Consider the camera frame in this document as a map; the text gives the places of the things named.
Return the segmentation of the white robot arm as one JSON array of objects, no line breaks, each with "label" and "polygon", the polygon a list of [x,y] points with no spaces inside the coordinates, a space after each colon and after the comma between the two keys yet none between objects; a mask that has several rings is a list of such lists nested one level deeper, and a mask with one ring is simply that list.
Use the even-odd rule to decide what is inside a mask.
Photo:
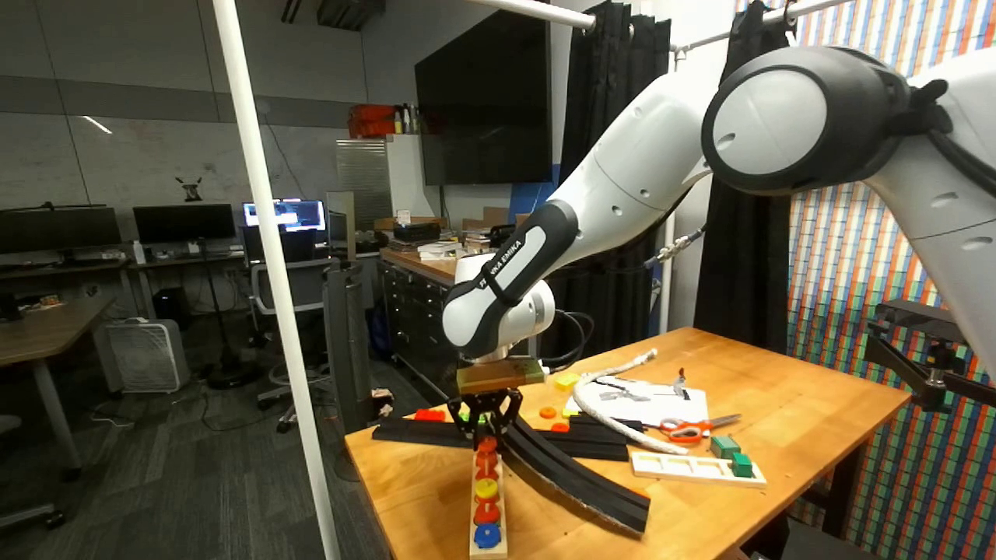
[{"label": "white robot arm", "polygon": [[777,47],[702,97],[653,79],[538,212],[453,284],[440,321],[462,359],[500,359],[553,321],[545,277],[665,219],[693,171],[751,197],[867,183],[962,337],[996,369],[996,51],[916,79],[851,47]]}]

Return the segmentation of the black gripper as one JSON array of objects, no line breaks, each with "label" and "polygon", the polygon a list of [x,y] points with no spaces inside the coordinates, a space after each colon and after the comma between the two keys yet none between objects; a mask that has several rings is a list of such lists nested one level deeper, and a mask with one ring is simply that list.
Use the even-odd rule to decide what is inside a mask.
[{"label": "black gripper", "polygon": [[462,431],[464,445],[475,455],[480,432],[497,432],[500,452],[513,459],[513,439],[506,426],[521,416],[523,396],[517,388],[459,396],[449,400],[449,413]]}]

